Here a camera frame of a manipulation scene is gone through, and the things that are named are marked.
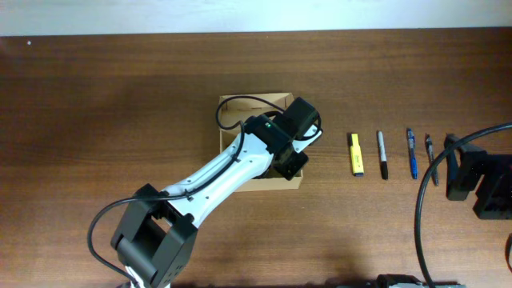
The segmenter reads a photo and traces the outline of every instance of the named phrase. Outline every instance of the open box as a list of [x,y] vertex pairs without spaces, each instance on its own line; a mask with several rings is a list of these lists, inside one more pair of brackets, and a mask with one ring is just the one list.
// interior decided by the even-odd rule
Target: open box
[[[283,109],[294,100],[292,93],[272,93],[272,94],[247,94],[262,98],[271,102]],[[221,96],[219,102],[236,95]],[[235,99],[227,102],[219,112],[219,117],[224,125],[232,125],[240,120],[245,121],[250,116],[258,116],[265,112],[273,111],[275,108],[267,104],[251,99]],[[233,130],[220,130],[220,151],[223,152],[225,148],[235,139],[240,133],[240,127]],[[295,175],[290,181],[286,180],[277,171],[270,168],[268,174],[264,178],[251,179],[237,189],[241,191],[260,191],[260,190],[283,190],[283,189],[298,189],[302,181],[302,170]]]

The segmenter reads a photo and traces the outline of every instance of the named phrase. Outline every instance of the yellow highlighter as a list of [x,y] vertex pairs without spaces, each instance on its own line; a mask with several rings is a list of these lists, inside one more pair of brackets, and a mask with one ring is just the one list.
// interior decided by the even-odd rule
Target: yellow highlighter
[[352,159],[352,172],[354,176],[361,177],[365,171],[362,168],[362,154],[357,134],[350,135],[350,158]]

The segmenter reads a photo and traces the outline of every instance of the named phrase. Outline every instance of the black marker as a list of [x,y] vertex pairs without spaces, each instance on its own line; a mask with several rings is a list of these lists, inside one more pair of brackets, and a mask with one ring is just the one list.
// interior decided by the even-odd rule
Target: black marker
[[384,137],[382,136],[382,132],[379,131],[377,133],[378,136],[378,149],[380,150],[381,155],[381,175],[382,179],[387,180],[387,160],[386,160],[386,149],[384,148]]

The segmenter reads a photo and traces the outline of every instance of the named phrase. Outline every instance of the pen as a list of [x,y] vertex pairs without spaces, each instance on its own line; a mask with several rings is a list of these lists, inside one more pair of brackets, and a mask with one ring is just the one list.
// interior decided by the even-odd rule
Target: pen
[[[432,149],[432,139],[430,139],[430,135],[425,136],[425,147],[426,147],[426,153],[429,155],[429,163],[432,164],[434,161],[434,149]],[[434,185],[439,186],[439,176],[438,176],[438,169],[434,169],[434,172],[432,173],[432,179],[434,180]]]
[[378,149],[380,150],[381,155],[381,176],[382,179],[387,180],[387,160],[386,160],[386,148],[384,148],[384,137],[382,136],[382,131],[377,133],[378,137]]
[[407,128],[407,141],[409,142],[410,172],[413,175],[413,179],[418,179],[418,164],[416,164],[416,157],[414,156],[416,141],[414,140],[414,134],[411,128]]

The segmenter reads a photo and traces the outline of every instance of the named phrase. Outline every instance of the white wall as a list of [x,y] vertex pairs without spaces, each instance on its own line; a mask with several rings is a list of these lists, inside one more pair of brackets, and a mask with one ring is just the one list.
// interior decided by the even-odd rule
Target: white wall
[[512,26],[512,0],[0,0],[0,35]]

